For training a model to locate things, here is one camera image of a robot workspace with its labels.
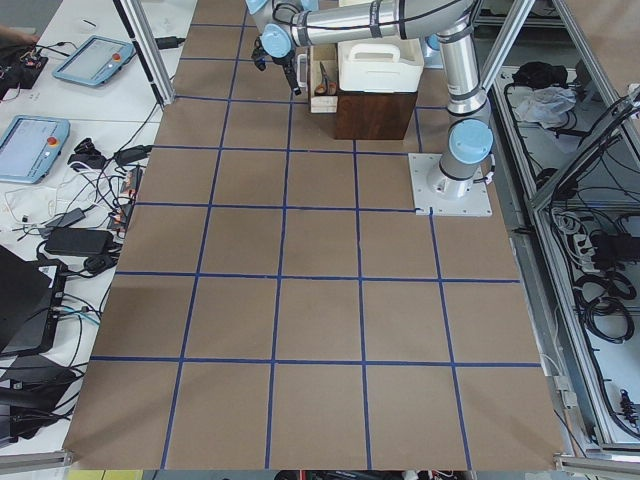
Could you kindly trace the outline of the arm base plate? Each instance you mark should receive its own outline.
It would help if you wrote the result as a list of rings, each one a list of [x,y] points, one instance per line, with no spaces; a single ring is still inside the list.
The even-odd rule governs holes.
[[[443,69],[443,59],[438,36],[432,34],[424,39],[422,45],[424,67],[427,69]]]
[[[422,216],[490,217],[493,213],[479,167],[471,179],[452,180],[440,169],[441,154],[408,155],[414,211]]]

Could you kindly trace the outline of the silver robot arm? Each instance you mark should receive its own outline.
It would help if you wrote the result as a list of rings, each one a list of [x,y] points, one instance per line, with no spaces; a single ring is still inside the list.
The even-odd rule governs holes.
[[[252,59],[282,67],[290,90],[300,92],[295,52],[299,47],[342,41],[436,36],[447,82],[449,138],[439,163],[429,170],[430,190],[441,199],[463,198],[493,144],[487,93],[480,82],[468,1],[368,1],[322,9],[315,1],[249,1],[260,35]]]

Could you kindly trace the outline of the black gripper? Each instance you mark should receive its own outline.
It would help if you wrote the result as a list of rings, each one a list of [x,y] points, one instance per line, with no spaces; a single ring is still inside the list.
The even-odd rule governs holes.
[[[295,67],[296,54],[294,52],[288,52],[285,56],[282,57],[272,56],[272,61],[275,65],[278,65],[282,68],[291,92],[295,96],[300,95],[301,87],[299,85]]]

